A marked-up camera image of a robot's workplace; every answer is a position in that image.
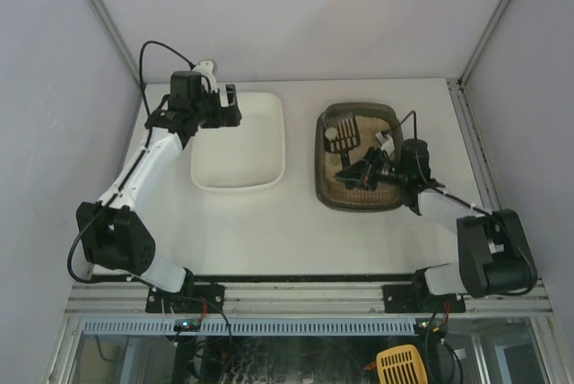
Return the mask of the black litter scoop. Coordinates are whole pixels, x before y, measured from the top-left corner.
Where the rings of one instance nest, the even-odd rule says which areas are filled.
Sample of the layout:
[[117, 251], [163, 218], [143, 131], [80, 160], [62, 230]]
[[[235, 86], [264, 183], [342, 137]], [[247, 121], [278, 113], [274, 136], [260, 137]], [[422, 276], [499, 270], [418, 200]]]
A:
[[[325, 130], [335, 127], [338, 130], [338, 138], [335, 141], [325, 139]], [[351, 112], [333, 118], [323, 119], [323, 145], [327, 153], [336, 154], [340, 157], [342, 168], [351, 165], [350, 151], [356, 149], [361, 144], [361, 135], [355, 115]]]

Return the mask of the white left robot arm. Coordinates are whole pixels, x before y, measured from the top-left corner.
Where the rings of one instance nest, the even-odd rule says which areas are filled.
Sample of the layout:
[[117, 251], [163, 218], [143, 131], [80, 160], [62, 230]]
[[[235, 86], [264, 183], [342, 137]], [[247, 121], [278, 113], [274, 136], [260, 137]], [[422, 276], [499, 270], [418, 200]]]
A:
[[77, 249], [106, 274], [80, 276], [71, 260], [68, 274], [80, 284], [137, 281], [158, 292], [191, 297], [191, 270], [164, 257], [140, 217], [165, 170], [191, 143], [199, 129], [238, 127], [242, 120], [234, 85], [219, 86], [212, 60], [187, 62], [170, 78], [170, 90], [156, 108], [143, 101], [147, 119], [137, 150], [111, 186], [94, 202], [76, 210], [78, 234], [68, 255]]

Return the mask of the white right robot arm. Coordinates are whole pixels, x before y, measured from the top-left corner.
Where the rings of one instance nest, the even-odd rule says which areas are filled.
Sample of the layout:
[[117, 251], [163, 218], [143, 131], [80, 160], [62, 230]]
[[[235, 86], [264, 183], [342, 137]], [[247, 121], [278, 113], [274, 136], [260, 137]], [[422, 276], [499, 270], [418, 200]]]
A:
[[457, 261], [416, 271], [415, 289], [433, 297], [530, 293], [538, 274], [518, 214], [511, 209], [482, 208], [448, 192], [431, 175], [427, 143], [413, 136], [396, 148], [395, 131], [390, 127], [376, 133], [378, 145], [358, 161], [344, 163], [335, 179], [364, 191], [374, 191], [382, 183], [395, 185], [405, 207], [456, 236]]

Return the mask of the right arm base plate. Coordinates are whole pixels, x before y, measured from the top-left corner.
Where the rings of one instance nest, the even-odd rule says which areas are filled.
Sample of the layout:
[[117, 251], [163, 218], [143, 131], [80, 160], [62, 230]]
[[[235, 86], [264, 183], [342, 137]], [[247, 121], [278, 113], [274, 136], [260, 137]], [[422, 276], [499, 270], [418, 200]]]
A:
[[454, 313], [466, 312], [462, 297], [455, 294], [418, 293], [410, 284], [383, 285], [382, 294], [386, 313], [445, 312], [446, 306]]

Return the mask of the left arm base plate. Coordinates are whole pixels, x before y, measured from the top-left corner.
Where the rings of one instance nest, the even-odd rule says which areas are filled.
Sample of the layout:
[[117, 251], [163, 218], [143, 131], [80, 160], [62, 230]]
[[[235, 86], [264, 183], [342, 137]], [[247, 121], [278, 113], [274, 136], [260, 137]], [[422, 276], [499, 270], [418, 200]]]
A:
[[215, 312], [211, 303], [221, 307], [225, 299], [225, 286], [214, 283], [199, 283], [191, 293], [169, 293], [150, 289], [145, 303], [149, 314], [200, 314], [207, 301], [207, 311]]

